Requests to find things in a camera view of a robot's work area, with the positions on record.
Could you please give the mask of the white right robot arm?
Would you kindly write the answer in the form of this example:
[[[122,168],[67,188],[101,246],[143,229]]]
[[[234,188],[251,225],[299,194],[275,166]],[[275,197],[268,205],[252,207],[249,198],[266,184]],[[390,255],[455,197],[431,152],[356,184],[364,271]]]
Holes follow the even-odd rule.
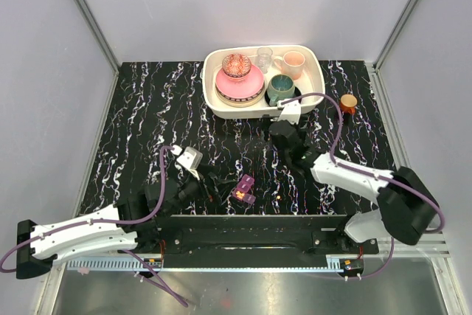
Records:
[[[350,216],[335,234],[335,245],[343,253],[354,252],[369,239],[387,236],[414,246],[440,214],[433,195],[408,167],[376,170],[333,158],[328,152],[306,145],[304,136],[286,120],[271,123],[268,134],[292,173],[333,185],[377,205],[376,210]]]

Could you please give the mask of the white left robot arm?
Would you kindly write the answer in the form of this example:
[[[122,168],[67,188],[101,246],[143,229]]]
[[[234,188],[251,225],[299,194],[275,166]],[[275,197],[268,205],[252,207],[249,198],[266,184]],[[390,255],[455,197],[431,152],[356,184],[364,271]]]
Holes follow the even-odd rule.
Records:
[[[15,276],[27,280],[51,271],[55,264],[102,252],[153,253],[162,243],[158,218],[175,215],[193,198],[219,202],[237,182],[214,173],[189,176],[180,183],[157,179],[135,195],[125,195],[101,210],[68,221],[17,225]]]

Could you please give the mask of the pink weekly pill organizer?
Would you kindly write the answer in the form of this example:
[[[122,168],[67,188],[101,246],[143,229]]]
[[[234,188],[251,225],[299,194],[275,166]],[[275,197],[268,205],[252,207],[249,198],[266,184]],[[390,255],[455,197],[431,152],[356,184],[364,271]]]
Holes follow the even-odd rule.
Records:
[[[238,201],[252,205],[256,201],[256,197],[251,194],[251,189],[254,186],[254,179],[245,174],[237,183],[237,186],[231,191],[231,196]]]

